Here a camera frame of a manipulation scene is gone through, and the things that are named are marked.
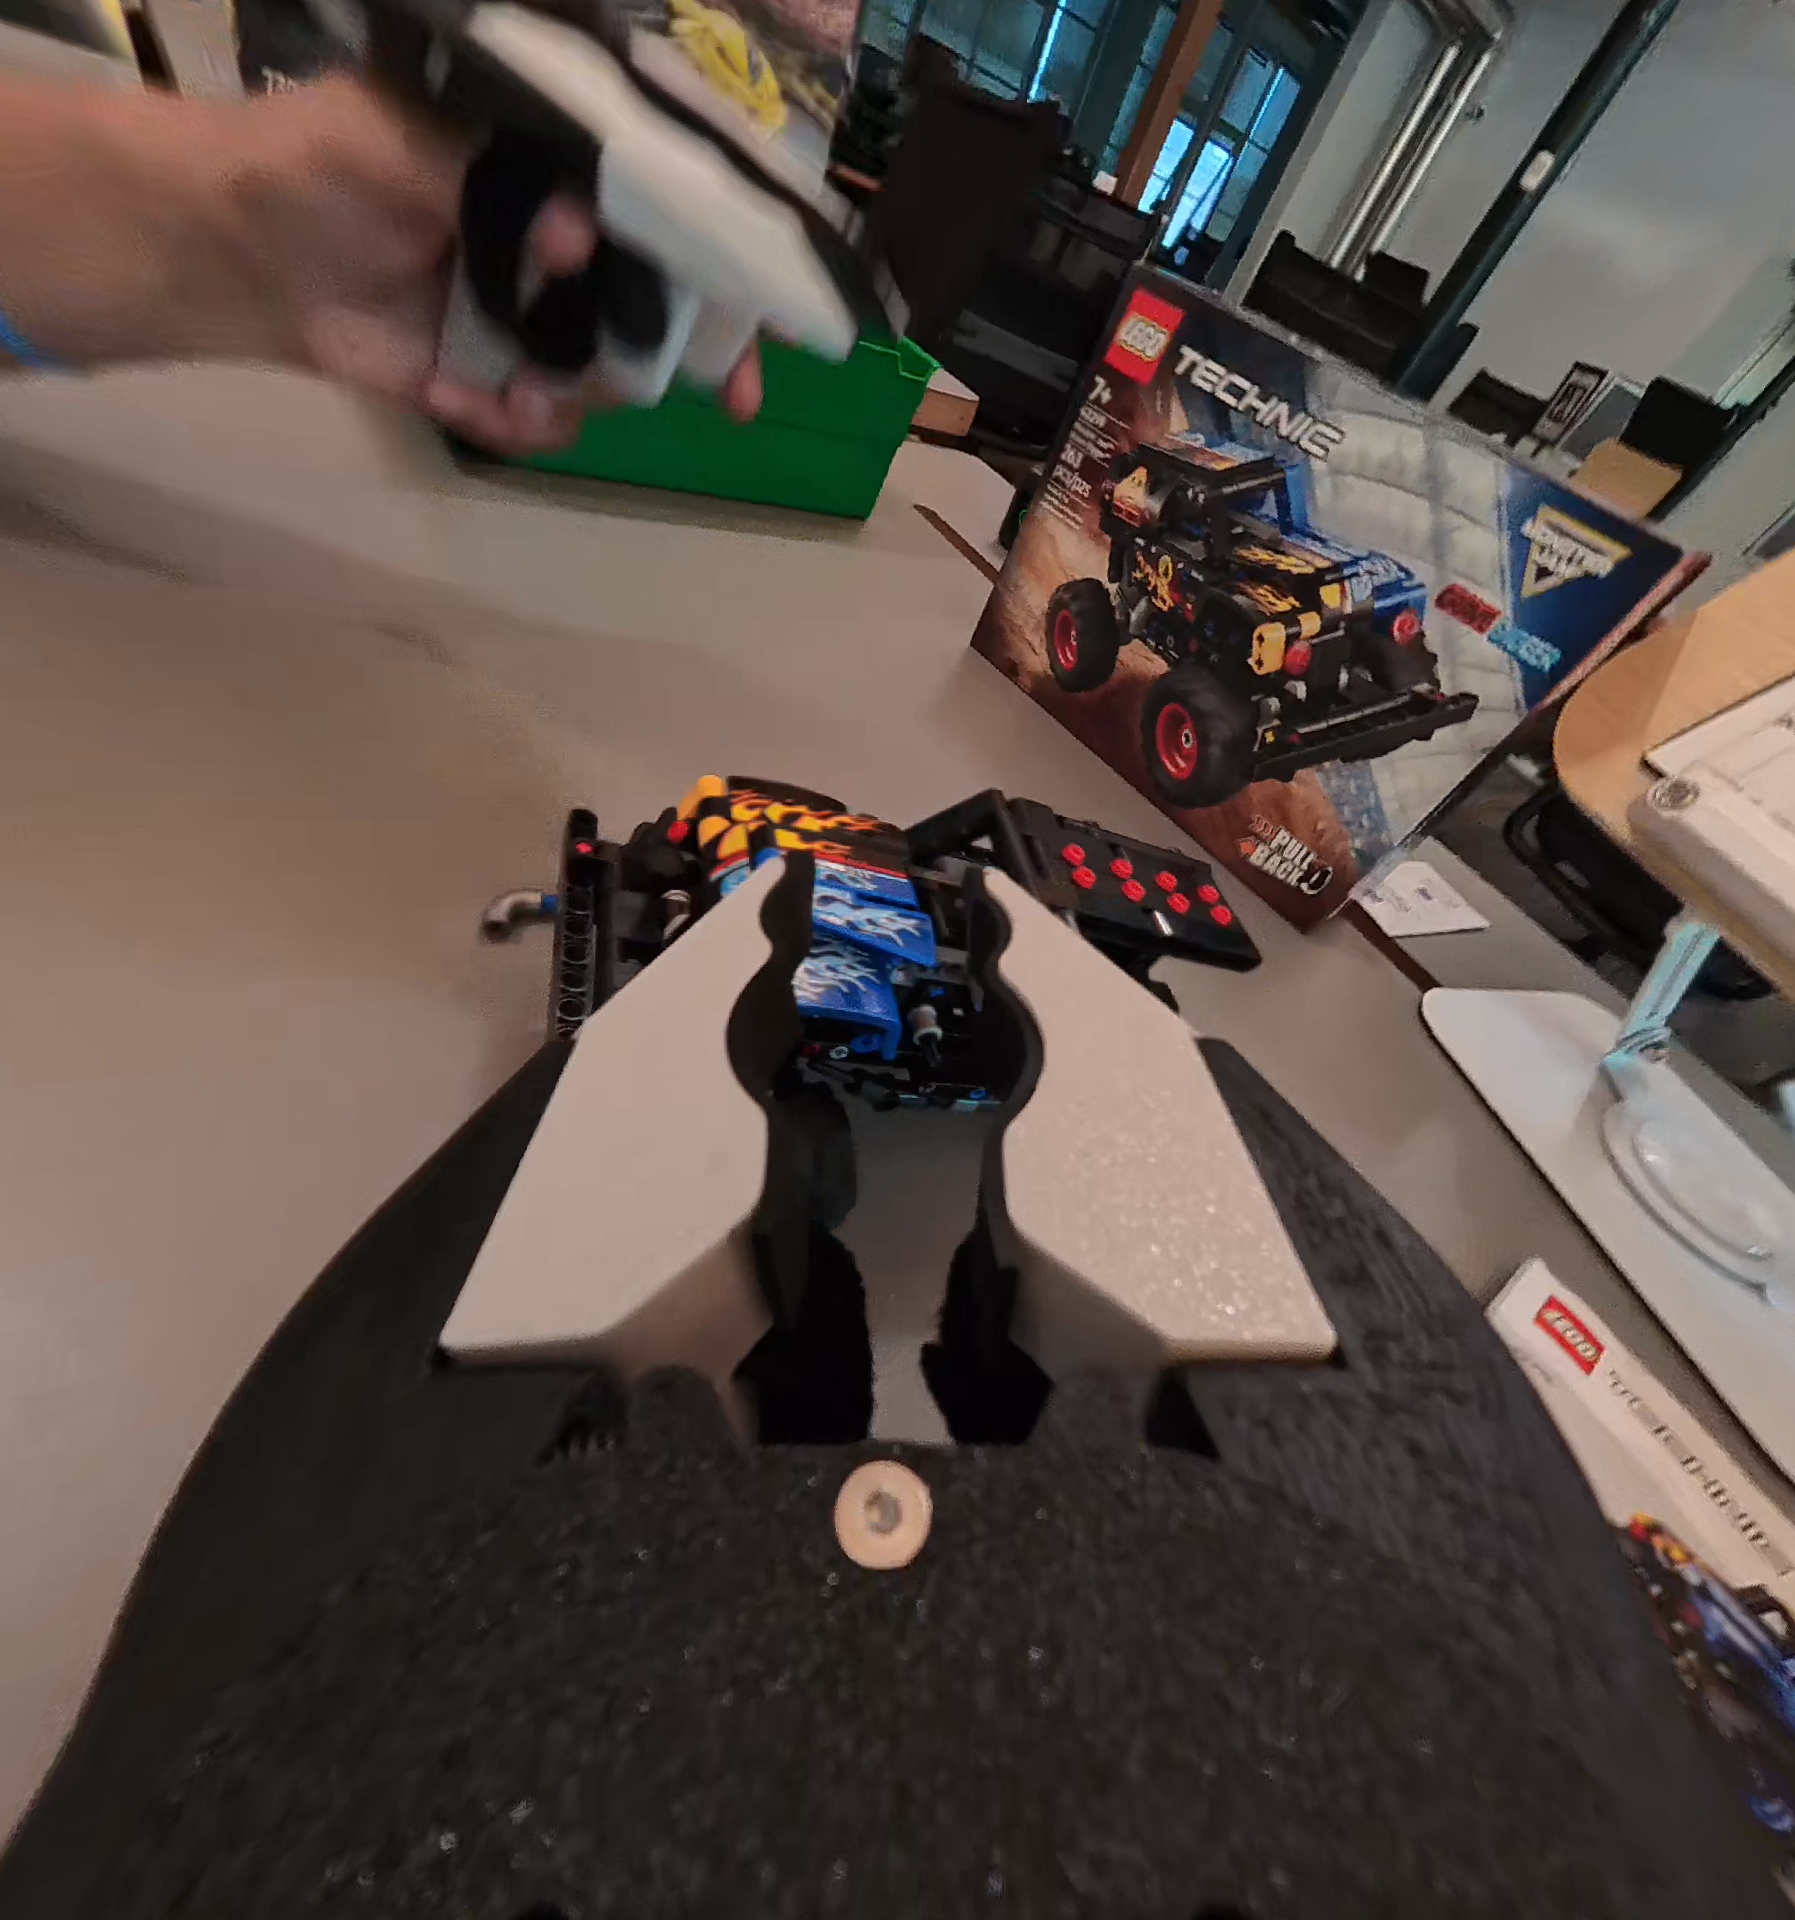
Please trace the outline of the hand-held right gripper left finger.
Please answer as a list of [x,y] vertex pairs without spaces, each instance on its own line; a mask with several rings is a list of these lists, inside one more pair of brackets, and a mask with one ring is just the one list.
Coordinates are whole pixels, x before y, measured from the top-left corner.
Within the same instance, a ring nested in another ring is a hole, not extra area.
[[755,868],[583,1023],[441,1352],[729,1380],[810,1287],[795,1122],[815,861]]

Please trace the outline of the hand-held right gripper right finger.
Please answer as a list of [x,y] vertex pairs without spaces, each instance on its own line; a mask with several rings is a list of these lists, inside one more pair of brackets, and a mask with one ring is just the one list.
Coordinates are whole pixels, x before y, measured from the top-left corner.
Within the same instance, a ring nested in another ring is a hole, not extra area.
[[980,887],[985,1002],[1027,1042],[980,1176],[1012,1340],[1052,1380],[1332,1361],[1341,1336],[1192,1031],[1018,881]]

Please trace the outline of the toy brick truck model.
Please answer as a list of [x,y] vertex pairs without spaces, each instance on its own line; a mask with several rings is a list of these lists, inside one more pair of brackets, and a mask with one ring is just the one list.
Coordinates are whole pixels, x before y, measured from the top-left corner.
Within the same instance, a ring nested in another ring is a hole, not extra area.
[[877,1111],[980,1111],[1004,1099],[999,1045],[980,1037],[965,883],[1001,872],[1113,967],[1152,985],[1158,963],[1248,972],[1260,949],[1213,868],[1034,803],[980,792],[903,830],[835,798],[755,775],[705,775],[684,801],[603,838],[568,816],[554,883],[548,1032],[573,1039],[751,872],[815,859],[810,944],[794,975],[810,1087]]

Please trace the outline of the person's left forearm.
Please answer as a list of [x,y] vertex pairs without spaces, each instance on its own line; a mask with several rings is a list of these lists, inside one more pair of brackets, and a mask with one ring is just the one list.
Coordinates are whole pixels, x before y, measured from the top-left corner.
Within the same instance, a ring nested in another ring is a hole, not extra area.
[[0,74],[0,306],[68,370],[206,358],[211,107]]

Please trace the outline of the yellow car set box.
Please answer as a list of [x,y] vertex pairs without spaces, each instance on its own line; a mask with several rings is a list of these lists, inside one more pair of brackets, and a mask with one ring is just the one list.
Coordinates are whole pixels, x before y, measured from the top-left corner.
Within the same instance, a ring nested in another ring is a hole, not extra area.
[[778,72],[746,23],[720,7],[666,2],[670,41],[698,78],[765,135],[782,135],[788,107]]

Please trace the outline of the monster truck set box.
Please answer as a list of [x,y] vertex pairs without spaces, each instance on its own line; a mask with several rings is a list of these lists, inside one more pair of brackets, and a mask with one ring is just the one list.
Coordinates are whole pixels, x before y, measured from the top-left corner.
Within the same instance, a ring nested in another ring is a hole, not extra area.
[[1312,931],[1708,566],[1141,266],[973,649]]

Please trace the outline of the person's left hand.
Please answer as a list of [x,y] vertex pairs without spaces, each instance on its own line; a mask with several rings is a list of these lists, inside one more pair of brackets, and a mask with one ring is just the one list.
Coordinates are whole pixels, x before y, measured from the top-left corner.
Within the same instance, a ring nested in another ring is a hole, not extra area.
[[494,454],[571,445],[619,396],[521,366],[494,391],[444,372],[461,143],[378,92],[326,79],[211,107],[214,239],[194,347],[308,372]]

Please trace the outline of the black chair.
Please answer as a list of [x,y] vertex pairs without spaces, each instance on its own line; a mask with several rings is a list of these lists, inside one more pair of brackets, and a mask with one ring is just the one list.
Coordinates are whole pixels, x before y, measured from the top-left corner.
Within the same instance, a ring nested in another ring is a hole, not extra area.
[[1351,275],[1304,251],[1295,232],[1279,230],[1245,294],[1245,307],[1397,387],[1425,326],[1429,294],[1429,273],[1412,263],[1373,251],[1366,271]]
[[907,336],[978,398],[980,445],[1040,454],[1158,216],[1097,188],[1064,108],[965,83],[940,41],[913,43],[902,101],[868,213]]

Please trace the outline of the white paper sheet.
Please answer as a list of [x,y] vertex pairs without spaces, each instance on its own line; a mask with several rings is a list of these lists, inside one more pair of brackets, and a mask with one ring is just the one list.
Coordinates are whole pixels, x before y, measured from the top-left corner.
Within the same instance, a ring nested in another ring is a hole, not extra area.
[[1452,938],[1490,927],[1485,915],[1438,867],[1420,859],[1366,878],[1353,900],[1389,942]]

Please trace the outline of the large glass window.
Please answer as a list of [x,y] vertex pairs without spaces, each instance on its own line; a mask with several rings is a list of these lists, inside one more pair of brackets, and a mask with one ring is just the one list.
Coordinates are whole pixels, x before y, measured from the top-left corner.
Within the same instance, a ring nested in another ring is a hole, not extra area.
[[[1321,47],[1304,4],[1223,4],[1136,208],[1161,218],[1168,244],[1234,225]],[[1040,7],[1024,97],[1064,110],[1061,168],[1083,188],[1113,198],[1120,149],[1174,12],[1175,2]]]

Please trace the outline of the instruction booklet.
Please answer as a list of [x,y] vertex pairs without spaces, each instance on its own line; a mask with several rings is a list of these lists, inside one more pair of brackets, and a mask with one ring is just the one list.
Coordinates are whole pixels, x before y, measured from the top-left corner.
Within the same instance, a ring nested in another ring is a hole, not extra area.
[[1541,1262],[1488,1320],[1575,1455],[1795,1908],[1795,1523]]

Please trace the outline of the light wooden board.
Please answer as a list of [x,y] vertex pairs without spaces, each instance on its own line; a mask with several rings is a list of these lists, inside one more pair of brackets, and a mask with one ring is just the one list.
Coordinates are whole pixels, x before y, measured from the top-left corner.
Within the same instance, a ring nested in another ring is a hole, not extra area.
[[1740,709],[1761,719],[1786,696],[1795,696],[1795,546],[1589,674],[1558,712],[1558,781],[1676,900],[1714,909],[1714,889],[1638,836],[1633,809],[1657,779],[1656,749]]

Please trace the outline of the dark steel column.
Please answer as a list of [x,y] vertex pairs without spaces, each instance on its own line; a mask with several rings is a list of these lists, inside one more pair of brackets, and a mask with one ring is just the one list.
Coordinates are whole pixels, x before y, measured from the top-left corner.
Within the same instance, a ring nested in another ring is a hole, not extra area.
[[1438,392],[1460,358],[1459,334],[1469,307],[1676,11],[1678,2],[1621,4],[1438,283],[1411,349],[1389,372],[1401,396],[1428,401]]

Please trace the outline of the printed paper on stand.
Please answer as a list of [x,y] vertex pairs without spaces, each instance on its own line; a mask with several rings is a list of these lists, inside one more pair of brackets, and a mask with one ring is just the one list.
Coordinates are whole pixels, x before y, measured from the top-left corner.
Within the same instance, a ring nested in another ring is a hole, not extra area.
[[1722,781],[1774,807],[1795,798],[1795,675],[1649,749],[1662,778]]

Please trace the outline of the wooden post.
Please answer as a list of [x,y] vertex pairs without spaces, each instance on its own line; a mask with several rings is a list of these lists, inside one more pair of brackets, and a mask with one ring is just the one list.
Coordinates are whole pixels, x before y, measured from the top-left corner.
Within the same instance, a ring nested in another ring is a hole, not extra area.
[[1223,11],[1225,4],[1220,0],[1175,4],[1169,33],[1120,149],[1111,195],[1121,205],[1138,208],[1161,145],[1206,56],[1206,47],[1222,23]]

